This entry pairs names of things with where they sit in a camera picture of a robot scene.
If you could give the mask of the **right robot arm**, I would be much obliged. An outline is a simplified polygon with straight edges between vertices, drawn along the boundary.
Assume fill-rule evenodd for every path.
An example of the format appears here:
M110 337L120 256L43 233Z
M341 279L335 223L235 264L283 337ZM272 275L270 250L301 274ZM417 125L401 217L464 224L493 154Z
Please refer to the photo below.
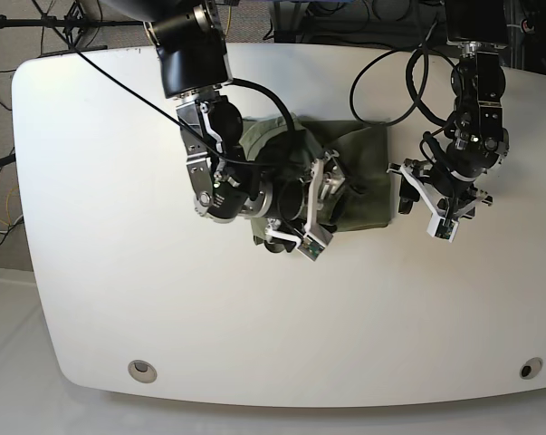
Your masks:
M218 223L247 219L254 242L273 252L316 258L338 232L377 227L381 219L348 161L365 133L347 121L294 116L277 96L279 116L246 121L222 94L226 85L269 96L235 78L211 1L116 1L141 22L158 55L167 98L187 148L198 215Z

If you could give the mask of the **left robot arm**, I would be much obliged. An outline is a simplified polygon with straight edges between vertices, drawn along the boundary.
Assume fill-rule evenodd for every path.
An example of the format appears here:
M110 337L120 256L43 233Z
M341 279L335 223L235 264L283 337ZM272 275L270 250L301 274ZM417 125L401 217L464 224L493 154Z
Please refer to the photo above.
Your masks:
M492 205L492 197L475 182L509 152L499 57L509 37L502 1L447 1L445 19L447 41L461 50L450 76L454 108L439 123L449 142L442 146L427 131L420 142L422 160L406 159L388 169L401 177L399 213L406 215L424 201L432 214L429 234L451 240L460 220L473 218L478 204Z

